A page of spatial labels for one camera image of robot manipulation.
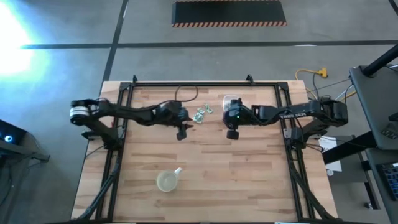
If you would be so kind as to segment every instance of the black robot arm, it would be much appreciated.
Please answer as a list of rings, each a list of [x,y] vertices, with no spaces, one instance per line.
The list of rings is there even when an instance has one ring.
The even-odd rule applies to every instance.
[[[167,101],[161,105],[143,108],[129,108],[110,103],[107,99],[75,100],[71,102],[70,121],[77,126],[87,126],[94,135],[100,136],[105,149],[118,146],[119,136],[116,128],[107,127],[99,119],[105,116],[131,119],[144,126],[155,124],[178,128],[177,139],[187,137],[186,129],[192,125],[183,124],[191,121],[188,111],[182,107],[180,101]]]
[[[223,122],[228,127],[227,138],[238,139],[236,131],[239,125],[266,126],[278,122],[280,119],[313,116],[316,118],[302,129],[291,130],[290,143],[292,146],[304,146],[308,138],[314,134],[326,134],[330,126],[342,126],[348,122],[347,107],[344,103],[321,98],[292,106],[276,108],[273,106],[253,105],[251,109],[242,104],[242,100],[231,100],[231,107],[224,112]]]

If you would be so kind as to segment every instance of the metal leg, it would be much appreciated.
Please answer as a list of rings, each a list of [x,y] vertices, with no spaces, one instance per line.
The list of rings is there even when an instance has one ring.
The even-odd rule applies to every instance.
[[[368,161],[364,161],[361,153],[358,153],[358,155],[359,155],[359,160],[362,163],[362,167],[364,169],[366,180],[367,180],[364,184],[365,184],[366,192],[368,193],[368,196],[369,196],[370,208],[380,209],[379,201],[377,200],[377,197],[376,197],[376,191],[373,188],[371,178],[368,174],[368,171],[371,170],[371,166],[369,165]]]
[[[377,147],[371,131],[334,147],[322,154],[325,164],[362,152],[367,148]]]

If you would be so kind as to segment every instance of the black metal frame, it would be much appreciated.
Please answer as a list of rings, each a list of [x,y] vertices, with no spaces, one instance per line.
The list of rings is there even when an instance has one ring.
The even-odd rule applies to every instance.
[[[127,105],[131,105],[131,100],[132,100],[132,94],[134,87],[178,87],[178,86],[197,86],[197,87],[209,87],[209,86],[239,86],[239,87],[253,87],[253,86],[258,86],[258,87],[273,87],[275,90],[275,97],[277,100],[277,106],[282,107],[282,98],[281,98],[281,91],[284,92],[285,95],[285,100],[286,100],[286,106],[291,105],[291,99],[290,99],[290,94],[289,94],[289,87],[287,82],[259,82],[256,83],[253,81],[252,77],[248,75],[246,82],[137,82],[136,76],[134,76],[133,82],[122,82],[119,87],[119,96],[117,100],[117,104],[121,105],[123,101],[123,95],[126,90],[128,90],[128,95],[127,95]],[[113,124],[114,126],[118,126],[119,119],[114,118]],[[280,125],[282,129],[287,128],[285,120],[280,121]],[[290,125],[291,127],[295,127],[295,120],[291,119],[290,120]],[[124,128],[127,128],[127,120],[123,120],[123,126]],[[307,173],[305,171],[305,164],[304,164],[304,159],[303,159],[303,154],[302,154],[302,149],[297,148],[294,149],[297,152],[297,162],[298,162],[298,168],[299,172],[297,172],[295,168],[295,164],[293,163],[293,149],[288,147],[288,139],[285,138],[284,135],[282,135],[284,138],[284,143],[285,143],[285,151],[287,155],[287,165],[289,167],[289,172],[290,172],[290,181],[292,183],[292,191],[293,191],[293,197],[294,197],[294,202],[295,202],[295,210],[297,214],[297,220],[299,223],[336,223],[336,224],[349,224],[353,222],[344,222],[339,219],[334,219],[331,216],[325,215],[325,214],[320,214],[322,220],[316,219],[315,218],[315,212],[314,212],[314,205],[315,207],[323,209],[323,207],[319,204],[319,202],[316,200],[315,196],[311,193],[308,185],[308,179],[307,179]],[[112,156],[114,154],[113,150],[108,150],[108,154],[106,156],[106,161],[105,161],[105,167],[104,167],[104,172],[103,172],[103,180],[101,183],[101,190],[99,194],[96,196],[94,199],[93,203],[89,206],[89,212],[85,212],[82,216],[80,216],[78,219],[75,220],[70,220],[66,223],[109,223],[113,221],[113,213],[114,213],[114,206],[116,203],[116,197],[117,197],[117,190],[118,190],[118,181],[119,181],[119,174],[121,170],[121,162],[123,158],[123,151],[124,151],[124,141],[125,141],[126,133],[122,136],[122,146],[121,149],[118,151],[118,155],[116,158],[116,164],[114,167],[113,172],[111,175],[109,175],[110,172],[110,167],[111,167],[111,162],[112,162]],[[111,190],[111,195],[110,195],[110,203],[109,203],[109,208],[108,208],[108,215],[106,218],[102,217],[103,214],[103,200],[104,196],[106,195],[106,192],[109,190],[110,186],[112,185],[112,190]],[[299,195],[299,188],[297,185],[300,185],[302,190],[305,192],[305,201],[307,203],[307,209],[308,209],[308,216],[309,218],[305,218],[303,216],[303,208],[302,204],[300,201],[300,195]],[[92,216],[94,210],[96,210],[95,218],[90,219]]]

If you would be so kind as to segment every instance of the butcher block tabletop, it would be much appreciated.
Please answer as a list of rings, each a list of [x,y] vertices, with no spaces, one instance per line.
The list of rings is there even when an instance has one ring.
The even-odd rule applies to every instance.
[[[292,104],[308,101],[303,81],[286,82]],[[101,97],[116,103],[119,85],[120,82],[104,82]],[[131,107],[173,100],[175,91],[175,87],[134,87]],[[177,99],[187,100],[195,93],[194,87],[182,87]],[[227,128],[222,123],[222,101],[225,95],[231,94],[241,97],[249,108],[251,105],[276,106],[273,87],[199,87],[198,97],[183,106],[191,118],[197,108],[205,109],[205,104],[214,112],[206,112],[202,124],[190,122],[194,127],[188,129],[187,138],[182,141],[176,139],[177,128],[128,122],[114,222],[297,221],[280,123],[240,126],[239,140],[227,139]],[[111,126],[113,118],[101,120]],[[311,120],[300,118],[303,126]],[[101,140],[90,141],[87,154],[102,144]],[[81,215],[98,193],[106,153],[107,150],[100,149],[85,159],[72,218]],[[306,148],[303,156],[311,191],[336,217],[322,155]],[[161,192],[155,182],[157,175],[178,167],[182,171],[177,188]],[[109,195],[110,190],[104,203],[104,217]],[[302,191],[300,198],[306,214]]]

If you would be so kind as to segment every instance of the yellow and black striped mat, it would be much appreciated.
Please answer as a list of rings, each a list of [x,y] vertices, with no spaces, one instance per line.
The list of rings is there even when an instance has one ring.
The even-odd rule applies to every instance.
[[[186,0],[173,3],[172,27],[286,26],[279,0]]]

